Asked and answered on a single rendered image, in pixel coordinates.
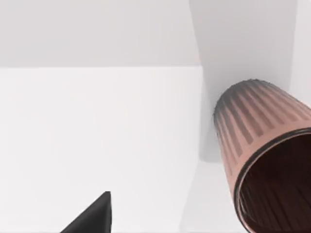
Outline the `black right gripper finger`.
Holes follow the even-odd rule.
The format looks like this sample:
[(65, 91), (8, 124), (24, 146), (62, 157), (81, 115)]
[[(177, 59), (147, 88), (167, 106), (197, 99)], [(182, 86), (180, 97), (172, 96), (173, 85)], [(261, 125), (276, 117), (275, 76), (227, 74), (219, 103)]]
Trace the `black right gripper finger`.
[(60, 233), (111, 233), (111, 192), (103, 192)]

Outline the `ribbed copper-brown plant pot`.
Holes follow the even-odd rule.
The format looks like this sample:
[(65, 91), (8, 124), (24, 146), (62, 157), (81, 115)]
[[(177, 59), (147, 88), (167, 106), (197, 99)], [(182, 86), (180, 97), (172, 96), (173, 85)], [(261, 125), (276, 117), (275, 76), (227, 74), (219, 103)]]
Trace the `ribbed copper-brown plant pot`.
[(236, 215), (248, 233), (311, 233), (311, 108), (257, 79), (213, 113)]

